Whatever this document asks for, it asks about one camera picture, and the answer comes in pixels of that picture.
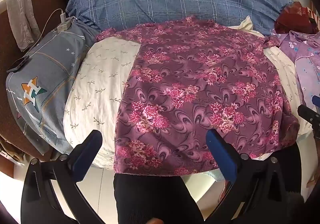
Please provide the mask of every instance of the white charging cable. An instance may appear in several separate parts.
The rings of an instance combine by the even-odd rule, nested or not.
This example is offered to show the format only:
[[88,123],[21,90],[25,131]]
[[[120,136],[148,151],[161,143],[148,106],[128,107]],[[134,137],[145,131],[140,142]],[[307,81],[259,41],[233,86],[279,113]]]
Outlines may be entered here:
[[61,10],[61,15],[60,15],[61,23],[66,22],[66,13],[63,11],[63,9],[60,9],[60,8],[59,8],[59,9],[54,10],[54,11],[51,13],[51,15],[49,16],[49,19],[47,20],[47,22],[45,23],[44,28],[43,28],[43,30],[42,30],[42,32],[41,32],[40,38],[36,41],[36,43],[35,43],[26,53],[28,53],[31,49],[33,49],[33,47],[36,46],[36,44],[39,42],[39,40],[41,39],[42,34],[43,34],[44,30],[45,30],[45,27],[46,27],[47,24],[48,24],[48,21],[50,20],[51,16],[52,16],[56,11],[58,11],[58,10]]

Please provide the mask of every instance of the white comforter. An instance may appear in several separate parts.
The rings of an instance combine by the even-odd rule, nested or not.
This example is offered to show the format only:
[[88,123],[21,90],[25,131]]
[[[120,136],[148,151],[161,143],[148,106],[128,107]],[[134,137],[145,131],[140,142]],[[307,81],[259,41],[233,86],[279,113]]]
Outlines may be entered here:
[[[232,28],[245,30],[259,37],[252,30],[249,17],[239,26]],[[103,144],[94,165],[112,169],[114,160],[114,137],[116,115],[140,44],[111,37],[95,43],[84,59],[68,97],[63,118],[65,137],[71,146],[82,143],[93,129],[102,133]],[[298,116],[300,105],[292,61],[277,47],[264,50],[265,55],[277,68],[281,84],[287,94],[292,113],[300,122],[298,133],[310,131],[311,125]]]

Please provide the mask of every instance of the black pants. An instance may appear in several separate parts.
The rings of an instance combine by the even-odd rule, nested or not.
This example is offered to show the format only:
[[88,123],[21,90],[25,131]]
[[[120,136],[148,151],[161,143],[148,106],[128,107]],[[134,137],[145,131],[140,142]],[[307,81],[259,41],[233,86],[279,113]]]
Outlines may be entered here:
[[113,181],[119,224],[204,223],[202,214],[180,176],[115,174]]

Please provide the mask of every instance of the floral fabric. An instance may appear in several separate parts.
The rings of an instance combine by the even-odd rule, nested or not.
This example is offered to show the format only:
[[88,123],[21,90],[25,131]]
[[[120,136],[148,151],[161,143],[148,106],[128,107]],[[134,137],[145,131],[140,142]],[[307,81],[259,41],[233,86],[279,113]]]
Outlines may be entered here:
[[281,42],[282,52],[295,64],[302,103],[316,109],[312,97],[319,96],[320,93],[320,32],[314,35],[295,31],[273,34]]
[[110,29],[99,39],[108,36],[141,43],[118,111],[117,173],[216,169],[205,142],[211,128],[251,158],[295,142],[299,124],[263,54],[273,39],[192,17]]

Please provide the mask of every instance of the hand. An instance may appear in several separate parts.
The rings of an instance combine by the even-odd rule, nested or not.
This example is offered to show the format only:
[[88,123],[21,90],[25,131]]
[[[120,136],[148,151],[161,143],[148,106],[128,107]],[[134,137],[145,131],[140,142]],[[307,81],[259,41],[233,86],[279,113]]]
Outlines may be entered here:
[[153,218],[153,219],[149,220],[146,224],[164,224],[164,222],[162,220]]

